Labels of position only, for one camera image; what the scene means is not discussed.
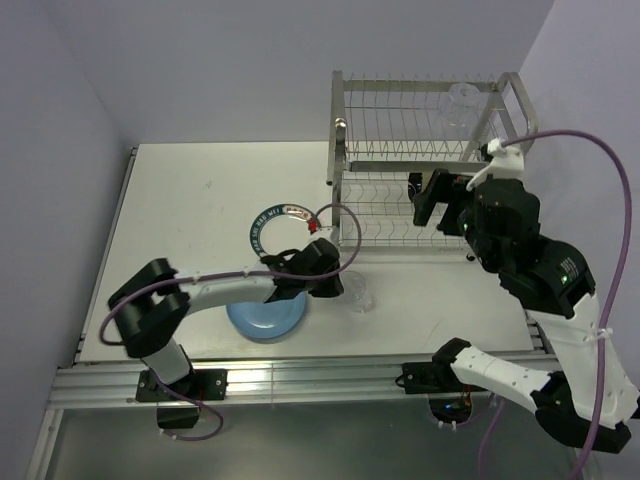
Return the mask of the green rimmed white plate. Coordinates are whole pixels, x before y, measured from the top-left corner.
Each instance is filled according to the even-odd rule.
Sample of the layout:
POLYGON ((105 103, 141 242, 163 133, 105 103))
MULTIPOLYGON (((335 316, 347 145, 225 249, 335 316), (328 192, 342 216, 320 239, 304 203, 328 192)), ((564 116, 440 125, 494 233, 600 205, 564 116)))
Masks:
POLYGON ((302 249, 310 238, 307 221, 317 215, 292 203, 270 206, 260 212, 249 228, 249 244, 258 258, 288 249, 302 249))

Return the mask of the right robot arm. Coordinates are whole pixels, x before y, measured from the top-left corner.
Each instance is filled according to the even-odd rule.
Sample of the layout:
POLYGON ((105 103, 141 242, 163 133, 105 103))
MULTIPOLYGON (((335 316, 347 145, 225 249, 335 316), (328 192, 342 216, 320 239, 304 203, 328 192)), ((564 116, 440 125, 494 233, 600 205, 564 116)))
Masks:
POLYGON ((413 222, 423 226, 435 206, 446 210, 438 230, 462 237, 474 257, 515 297, 543 331, 560 364, 557 371, 526 368, 453 338, 419 374, 423 392, 464 385, 494 392, 532 412, 559 443, 580 448, 594 405, 602 402, 593 449, 619 453, 629 442, 627 423, 639 416, 639 391, 599 332, 599 301, 584 256, 540 233, 540 201, 515 178, 489 178, 477 187, 468 176, 437 169, 413 198, 413 222))

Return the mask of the clear glass cup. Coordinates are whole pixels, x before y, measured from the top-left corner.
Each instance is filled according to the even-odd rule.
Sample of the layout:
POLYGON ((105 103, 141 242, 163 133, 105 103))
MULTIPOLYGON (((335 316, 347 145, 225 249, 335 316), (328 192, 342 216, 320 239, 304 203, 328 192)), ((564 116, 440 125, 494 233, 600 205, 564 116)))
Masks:
POLYGON ((466 82, 454 83, 440 106, 441 117, 451 127, 469 127, 477 112, 480 97, 481 92, 475 85, 466 82))
POLYGON ((341 296, 346 307, 356 313, 367 313, 374 306, 371 291, 365 277, 356 271, 346 271, 341 275, 344 293, 341 296))

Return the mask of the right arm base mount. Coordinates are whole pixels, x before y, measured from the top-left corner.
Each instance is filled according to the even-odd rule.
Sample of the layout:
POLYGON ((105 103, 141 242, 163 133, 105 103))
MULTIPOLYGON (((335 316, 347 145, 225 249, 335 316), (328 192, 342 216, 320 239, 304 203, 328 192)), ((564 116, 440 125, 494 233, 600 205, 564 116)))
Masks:
POLYGON ((462 383, 435 362, 403 363, 394 383, 406 395, 427 397, 428 413, 439 429, 455 431, 477 420, 493 401, 490 394, 484 404, 476 404, 473 394, 483 389, 462 383))

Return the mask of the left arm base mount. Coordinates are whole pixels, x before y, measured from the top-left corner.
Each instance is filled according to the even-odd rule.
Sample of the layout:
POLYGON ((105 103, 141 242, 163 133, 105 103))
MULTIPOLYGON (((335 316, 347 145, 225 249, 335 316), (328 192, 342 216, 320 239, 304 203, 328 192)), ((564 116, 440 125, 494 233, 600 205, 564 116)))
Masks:
POLYGON ((143 371, 135 393, 137 403, 158 404, 156 423, 161 433, 181 441, 203 441, 218 435, 223 416, 208 402, 226 396, 226 369, 194 370, 173 384, 161 384, 151 370, 143 371), (207 434, 189 434, 201 420, 213 420, 215 428, 207 434))

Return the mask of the blue plate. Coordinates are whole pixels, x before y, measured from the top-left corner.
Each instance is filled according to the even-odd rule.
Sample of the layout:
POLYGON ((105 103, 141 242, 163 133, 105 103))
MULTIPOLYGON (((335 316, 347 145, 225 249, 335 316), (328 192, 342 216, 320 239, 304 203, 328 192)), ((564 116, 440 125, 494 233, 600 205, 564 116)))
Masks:
POLYGON ((271 341, 292 332, 304 318, 305 294, 271 303, 244 302, 226 306, 233 327, 252 341, 271 341))

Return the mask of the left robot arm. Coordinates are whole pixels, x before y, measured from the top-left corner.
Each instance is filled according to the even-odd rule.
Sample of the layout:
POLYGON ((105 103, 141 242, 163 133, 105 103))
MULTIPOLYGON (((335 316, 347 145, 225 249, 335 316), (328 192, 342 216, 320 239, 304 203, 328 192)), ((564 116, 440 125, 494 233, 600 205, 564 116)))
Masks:
POLYGON ((337 247, 326 238, 301 250, 262 258, 250 270, 178 277, 165 258, 150 261, 108 300, 127 355, 139 359, 172 399, 183 399, 195 386, 193 367, 174 334, 182 320, 202 310, 240 303, 270 304, 302 293, 335 298, 344 292, 337 247))

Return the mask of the stainless steel dish rack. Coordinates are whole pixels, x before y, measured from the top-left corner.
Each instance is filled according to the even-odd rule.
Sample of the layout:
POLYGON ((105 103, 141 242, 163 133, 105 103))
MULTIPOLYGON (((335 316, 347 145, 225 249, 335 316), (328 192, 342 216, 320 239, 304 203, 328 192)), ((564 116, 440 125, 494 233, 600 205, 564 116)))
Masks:
POLYGON ((413 225, 408 175, 429 175, 437 168, 471 175, 483 166, 482 144, 495 137, 526 135, 538 126, 516 72, 497 78, 412 79, 333 72, 326 182, 333 202, 350 209, 331 210, 341 249, 465 251, 462 239, 437 230, 445 205, 436 205, 426 226, 413 225), (477 112, 464 129, 447 125, 440 114, 446 93, 459 82, 481 92, 477 112))

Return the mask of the black bowl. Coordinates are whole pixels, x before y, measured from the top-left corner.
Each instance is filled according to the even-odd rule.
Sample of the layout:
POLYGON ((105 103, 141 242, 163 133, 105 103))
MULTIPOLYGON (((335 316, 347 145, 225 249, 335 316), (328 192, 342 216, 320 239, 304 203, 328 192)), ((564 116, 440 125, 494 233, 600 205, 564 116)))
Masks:
POLYGON ((407 179, 407 195, 410 202, 414 201, 414 198, 423 189, 424 176, 422 172, 411 172, 407 179))

